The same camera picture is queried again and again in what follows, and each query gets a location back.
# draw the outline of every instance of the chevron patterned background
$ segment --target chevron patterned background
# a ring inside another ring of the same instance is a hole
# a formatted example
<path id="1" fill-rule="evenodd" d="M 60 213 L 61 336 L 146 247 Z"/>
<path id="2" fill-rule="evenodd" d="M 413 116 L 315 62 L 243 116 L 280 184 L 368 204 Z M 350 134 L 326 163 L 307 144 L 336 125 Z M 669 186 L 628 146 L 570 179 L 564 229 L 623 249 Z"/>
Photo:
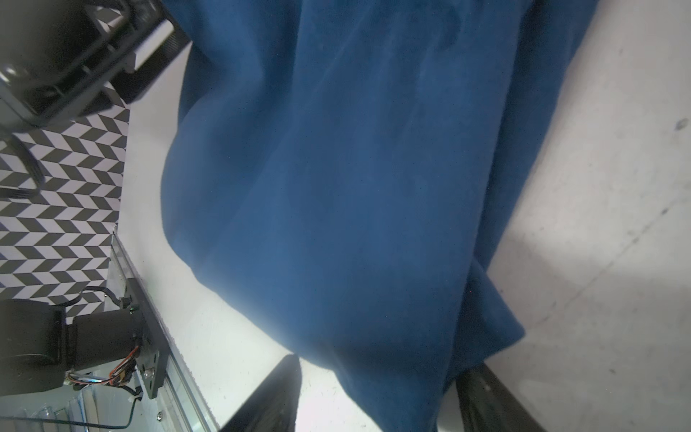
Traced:
<path id="1" fill-rule="evenodd" d="M 0 202 L 0 299 L 61 303 L 105 282 L 128 120 L 129 109 L 120 102 L 103 113 L 18 135 L 41 160 L 46 187 L 30 201 Z M 4 143 L 0 185 L 32 187 Z M 103 308 L 102 293 L 85 292 L 68 316 Z"/>

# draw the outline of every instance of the blue towel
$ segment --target blue towel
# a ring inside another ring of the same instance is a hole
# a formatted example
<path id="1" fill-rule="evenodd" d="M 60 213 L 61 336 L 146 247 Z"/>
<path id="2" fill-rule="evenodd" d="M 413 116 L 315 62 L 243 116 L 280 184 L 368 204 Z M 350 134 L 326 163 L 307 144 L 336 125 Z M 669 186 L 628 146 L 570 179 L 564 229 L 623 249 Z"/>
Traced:
<path id="1" fill-rule="evenodd" d="M 167 0 L 168 241 L 383 430 L 435 430 L 523 335 L 486 269 L 595 2 Z"/>

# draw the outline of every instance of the black cable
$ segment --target black cable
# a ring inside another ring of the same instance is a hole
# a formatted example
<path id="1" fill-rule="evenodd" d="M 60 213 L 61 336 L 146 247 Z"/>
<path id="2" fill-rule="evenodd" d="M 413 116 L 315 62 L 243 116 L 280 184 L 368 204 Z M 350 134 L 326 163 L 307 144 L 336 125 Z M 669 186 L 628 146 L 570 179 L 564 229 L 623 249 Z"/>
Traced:
<path id="1" fill-rule="evenodd" d="M 50 418 L 27 418 L 27 417 L 6 417 L 0 415 L 0 420 L 14 421 L 14 422 L 32 422 L 32 423 L 52 423 L 52 424 L 72 424 L 73 426 L 83 426 L 83 427 L 93 427 L 101 429 L 127 429 L 132 423 L 132 417 L 134 417 L 134 406 L 141 397 L 136 397 L 134 402 L 132 402 L 132 409 L 130 410 L 130 418 L 127 420 L 127 424 L 124 426 L 109 426 L 107 424 L 98 423 L 88 423 L 88 422 L 73 422 L 71 420 L 54 420 Z"/>
<path id="2" fill-rule="evenodd" d="M 139 389 L 138 392 L 137 392 L 136 390 L 133 390 L 133 389 L 130 388 L 129 386 L 126 386 L 126 385 L 118 386 L 118 387 L 115 387 L 115 388 L 121 388 L 122 390 L 125 390 L 127 393 L 131 394 L 131 395 L 134 396 L 134 397 L 137 397 L 137 396 L 139 396 L 140 394 L 142 394 L 142 388 L 141 388 L 141 387 L 138 387 L 138 389 Z"/>
<path id="3" fill-rule="evenodd" d="M 77 302 L 78 302 L 79 300 L 82 299 L 82 294 L 84 293 L 84 291 L 98 291 L 98 292 L 103 292 L 106 296 L 108 296 L 108 298 L 109 298 L 117 307 L 120 307 L 120 301 L 119 301 L 119 300 L 117 299 L 117 297 L 115 296 L 115 293 L 114 293 L 113 291 L 110 291 L 110 290 L 109 290 L 108 288 L 106 288 L 106 287 L 86 287 L 86 288 L 84 288 L 83 290 L 79 291 L 79 294 L 78 294 L 74 299 L 72 299 L 72 300 L 67 300 L 67 301 L 65 301 L 65 302 L 63 302 L 63 303 L 57 304 L 56 306 L 60 306 L 60 307 L 63 307 L 63 308 L 67 308 L 67 307 L 69 307 L 69 306 L 73 306 L 73 305 L 77 304 Z"/>
<path id="4" fill-rule="evenodd" d="M 41 163 L 31 154 L 22 141 L 1 125 L 0 141 L 4 141 L 7 147 L 17 155 L 21 163 L 24 164 L 26 172 L 29 173 L 29 176 L 34 180 L 34 183 L 36 183 L 36 189 L 9 189 L 7 187 L 0 187 L 0 199 L 7 200 L 13 198 L 25 200 L 38 195 L 46 184 L 46 178 L 41 169 Z"/>

